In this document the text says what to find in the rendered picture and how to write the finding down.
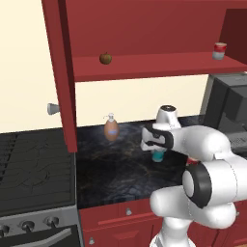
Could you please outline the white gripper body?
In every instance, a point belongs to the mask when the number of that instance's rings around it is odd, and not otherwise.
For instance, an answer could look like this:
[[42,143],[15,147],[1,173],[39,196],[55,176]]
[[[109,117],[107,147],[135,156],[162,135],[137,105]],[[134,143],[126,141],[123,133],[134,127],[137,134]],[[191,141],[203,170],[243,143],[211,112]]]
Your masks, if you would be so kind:
[[164,151],[165,138],[157,134],[151,124],[147,124],[142,129],[141,149],[143,151]]

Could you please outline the red base cabinet door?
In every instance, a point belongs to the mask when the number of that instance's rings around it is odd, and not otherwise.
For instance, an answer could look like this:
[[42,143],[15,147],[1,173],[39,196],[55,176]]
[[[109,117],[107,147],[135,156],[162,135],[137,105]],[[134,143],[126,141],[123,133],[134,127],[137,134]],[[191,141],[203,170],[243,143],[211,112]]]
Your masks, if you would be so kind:
[[[152,217],[148,220],[125,223],[119,226],[103,227],[83,231],[85,247],[150,247],[151,240],[160,231],[162,220]],[[90,245],[93,237],[95,244]]]

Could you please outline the grey cabinet door knob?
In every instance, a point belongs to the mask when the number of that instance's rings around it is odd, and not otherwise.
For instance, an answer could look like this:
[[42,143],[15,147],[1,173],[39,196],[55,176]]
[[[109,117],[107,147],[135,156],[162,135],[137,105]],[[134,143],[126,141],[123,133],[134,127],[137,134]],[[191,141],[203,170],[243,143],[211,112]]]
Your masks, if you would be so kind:
[[48,103],[47,104],[47,114],[54,115],[60,112],[60,106],[58,104]]

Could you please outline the red base cabinet front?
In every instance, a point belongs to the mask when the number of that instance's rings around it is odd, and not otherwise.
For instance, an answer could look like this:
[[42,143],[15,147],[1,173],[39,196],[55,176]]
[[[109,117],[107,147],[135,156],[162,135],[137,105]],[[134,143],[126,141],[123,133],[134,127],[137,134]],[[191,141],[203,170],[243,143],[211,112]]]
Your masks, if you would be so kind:
[[236,203],[240,214],[225,230],[214,230],[192,223],[188,236],[196,247],[247,247],[247,203]]

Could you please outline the teal can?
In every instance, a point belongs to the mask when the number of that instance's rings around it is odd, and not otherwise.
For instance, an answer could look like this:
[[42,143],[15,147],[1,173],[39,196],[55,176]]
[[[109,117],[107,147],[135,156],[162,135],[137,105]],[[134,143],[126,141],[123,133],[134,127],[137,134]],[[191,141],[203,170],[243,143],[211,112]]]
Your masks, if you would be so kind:
[[164,157],[164,151],[153,151],[152,152],[152,161],[153,162],[161,162]]

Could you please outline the brown soap dispenser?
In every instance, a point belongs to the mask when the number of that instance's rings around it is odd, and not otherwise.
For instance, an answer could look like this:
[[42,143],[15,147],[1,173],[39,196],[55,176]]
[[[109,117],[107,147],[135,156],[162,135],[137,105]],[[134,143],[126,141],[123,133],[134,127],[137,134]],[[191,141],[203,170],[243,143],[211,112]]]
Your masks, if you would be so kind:
[[114,118],[114,114],[109,113],[107,115],[107,121],[104,125],[104,135],[108,141],[116,141],[119,133],[119,126]]

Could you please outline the red drawer front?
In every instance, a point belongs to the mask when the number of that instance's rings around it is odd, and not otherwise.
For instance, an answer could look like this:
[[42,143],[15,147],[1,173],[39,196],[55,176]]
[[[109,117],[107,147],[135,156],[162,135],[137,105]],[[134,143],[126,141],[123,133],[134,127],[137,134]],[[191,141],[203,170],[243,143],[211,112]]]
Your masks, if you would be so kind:
[[[125,214],[127,208],[132,211],[129,216]],[[160,219],[151,211],[149,199],[84,208],[79,210],[79,216],[83,231],[119,226],[125,223],[148,220],[152,217]]]

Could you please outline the black and grey microwave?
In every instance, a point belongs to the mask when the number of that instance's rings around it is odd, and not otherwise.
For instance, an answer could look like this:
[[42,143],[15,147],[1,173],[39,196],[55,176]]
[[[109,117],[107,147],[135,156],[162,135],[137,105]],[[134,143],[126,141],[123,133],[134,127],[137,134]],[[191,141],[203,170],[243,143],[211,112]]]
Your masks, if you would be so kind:
[[203,125],[225,133],[247,159],[247,73],[210,74],[201,106]]

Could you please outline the brown green apple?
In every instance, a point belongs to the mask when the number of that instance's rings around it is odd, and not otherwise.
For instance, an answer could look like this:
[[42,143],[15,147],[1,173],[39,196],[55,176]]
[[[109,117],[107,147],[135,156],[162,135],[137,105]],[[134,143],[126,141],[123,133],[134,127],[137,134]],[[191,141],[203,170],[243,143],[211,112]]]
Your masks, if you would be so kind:
[[104,54],[99,55],[99,61],[103,65],[109,65],[112,62],[112,56],[108,54],[107,52],[105,52]]

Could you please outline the black and grey stove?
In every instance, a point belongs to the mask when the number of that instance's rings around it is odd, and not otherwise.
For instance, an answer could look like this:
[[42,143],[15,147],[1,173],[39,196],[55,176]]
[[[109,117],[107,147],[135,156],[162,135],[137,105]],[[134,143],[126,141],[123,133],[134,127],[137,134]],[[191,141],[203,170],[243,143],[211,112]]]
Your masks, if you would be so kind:
[[[71,235],[51,247],[83,247],[76,206],[75,155],[68,152],[61,129],[0,134],[0,225],[10,227],[0,236],[0,247],[14,247],[65,229]],[[44,223],[59,218],[56,228]],[[20,227],[33,221],[26,233]]]

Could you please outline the red and white can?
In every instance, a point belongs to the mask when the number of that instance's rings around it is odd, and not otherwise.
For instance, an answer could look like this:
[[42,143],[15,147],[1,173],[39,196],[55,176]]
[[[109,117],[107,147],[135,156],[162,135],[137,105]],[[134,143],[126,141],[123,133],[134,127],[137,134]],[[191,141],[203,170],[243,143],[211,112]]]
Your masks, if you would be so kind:
[[227,45],[223,42],[216,42],[214,44],[212,58],[214,60],[223,60],[226,52]]

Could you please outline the red wall cabinet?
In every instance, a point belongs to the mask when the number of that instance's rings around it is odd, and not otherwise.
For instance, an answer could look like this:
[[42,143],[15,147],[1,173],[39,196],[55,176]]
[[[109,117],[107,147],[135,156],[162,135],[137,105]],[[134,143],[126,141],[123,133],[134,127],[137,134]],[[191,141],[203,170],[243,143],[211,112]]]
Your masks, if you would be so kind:
[[[77,82],[247,70],[247,0],[66,0]],[[227,45],[214,60],[216,42]],[[112,56],[109,65],[99,55]]]

